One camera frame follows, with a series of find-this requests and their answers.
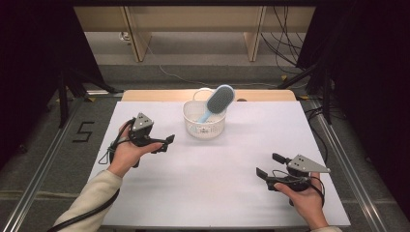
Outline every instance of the wrist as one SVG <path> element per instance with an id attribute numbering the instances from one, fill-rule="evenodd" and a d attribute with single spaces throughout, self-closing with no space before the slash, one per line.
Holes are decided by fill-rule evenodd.
<path id="1" fill-rule="evenodd" d="M 107 168 L 108 171 L 110 171 L 112 174 L 123 178 L 127 172 L 130 170 L 130 167 L 124 167 L 124 166 L 118 166 L 118 165 L 109 165 Z"/>
<path id="2" fill-rule="evenodd" d="M 328 221 L 326 220 L 323 213 L 316 215 L 315 217 L 305 218 L 305 220 L 310 230 L 320 229 L 329 226 Z"/>

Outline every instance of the hand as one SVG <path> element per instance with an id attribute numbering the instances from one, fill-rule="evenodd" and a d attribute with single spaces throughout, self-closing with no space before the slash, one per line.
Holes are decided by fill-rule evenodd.
<path id="1" fill-rule="evenodd" d="M 311 178 L 311 183 L 322 190 L 319 181 L 320 174 L 312 172 L 310 176 L 317 178 Z M 311 230 L 329 226 L 323 214 L 322 198 L 316 190 L 308 188 L 304 191 L 294 191 L 287 185 L 281 183 L 276 183 L 275 188 L 292 200 L 296 211 L 305 219 Z"/>
<path id="2" fill-rule="evenodd" d="M 121 134 L 121 137 L 128 137 L 128 131 L 130 126 Z M 162 146 L 162 143 L 151 143 L 144 147 L 137 147 L 130 141 L 120 143 L 117 146 L 114 154 L 114 160 L 108 166 L 107 170 L 113 174 L 124 177 L 125 174 L 139 161 L 139 159 L 147 154 L 158 150 Z"/>

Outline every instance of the sleeve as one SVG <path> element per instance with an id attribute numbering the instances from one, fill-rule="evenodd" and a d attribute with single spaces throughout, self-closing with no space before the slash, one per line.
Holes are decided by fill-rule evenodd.
<path id="1" fill-rule="evenodd" d="M 115 194 L 122 183 L 123 179 L 121 177 L 116 176 L 107 170 L 100 172 L 96 177 L 91 179 L 87 185 L 85 185 L 81 194 L 76 198 L 69 210 L 57 218 L 54 225 L 85 214 L 101 206 Z M 96 215 L 72 224 L 61 231 L 97 231 L 110 208 L 111 206 Z"/>
<path id="2" fill-rule="evenodd" d="M 341 232 L 341 230 L 335 226 L 328 226 L 320 229 L 310 230 L 310 232 Z"/>

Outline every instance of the blue brush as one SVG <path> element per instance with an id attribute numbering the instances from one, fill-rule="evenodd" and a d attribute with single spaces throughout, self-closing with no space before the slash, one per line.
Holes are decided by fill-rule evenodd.
<path id="1" fill-rule="evenodd" d="M 219 86 L 206 102 L 204 115 L 200 117 L 197 123 L 205 123 L 212 114 L 222 113 L 225 108 L 235 99 L 235 91 L 229 85 Z"/>

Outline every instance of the white tabletop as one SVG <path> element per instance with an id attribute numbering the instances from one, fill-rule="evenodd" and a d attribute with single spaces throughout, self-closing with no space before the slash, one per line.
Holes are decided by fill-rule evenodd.
<path id="1" fill-rule="evenodd" d="M 235 101 L 226 114 L 223 133 L 210 141 L 190 136 L 183 102 L 118 102 L 90 179 L 107 165 L 98 164 L 118 129 L 142 112 L 154 120 L 150 133 L 165 139 L 175 134 L 166 153 L 142 157 L 125 177 L 120 195 L 106 215 L 107 226 L 132 228 L 245 229 L 303 226 L 288 198 L 268 191 L 255 174 L 286 171 L 272 153 L 293 159 L 301 154 L 324 165 L 297 101 Z M 332 225 L 350 225 L 329 174 L 324 207 Z"/>

